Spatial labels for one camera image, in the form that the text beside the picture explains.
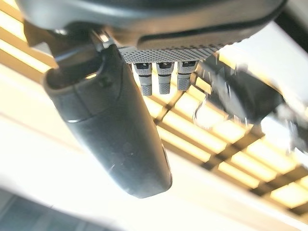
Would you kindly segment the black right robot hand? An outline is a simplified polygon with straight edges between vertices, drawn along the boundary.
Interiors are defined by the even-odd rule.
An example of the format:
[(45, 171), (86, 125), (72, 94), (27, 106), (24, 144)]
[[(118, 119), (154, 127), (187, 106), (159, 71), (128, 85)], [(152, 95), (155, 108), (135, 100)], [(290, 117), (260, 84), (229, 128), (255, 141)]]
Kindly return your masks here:
[(42, 85), (80, 144), (128, 194), (167, 191), (172, 175), (144, 103), (190, 87), (200, 60), (273, 21), (284, 0), (19, 0), (28, 45), (57, 63)]

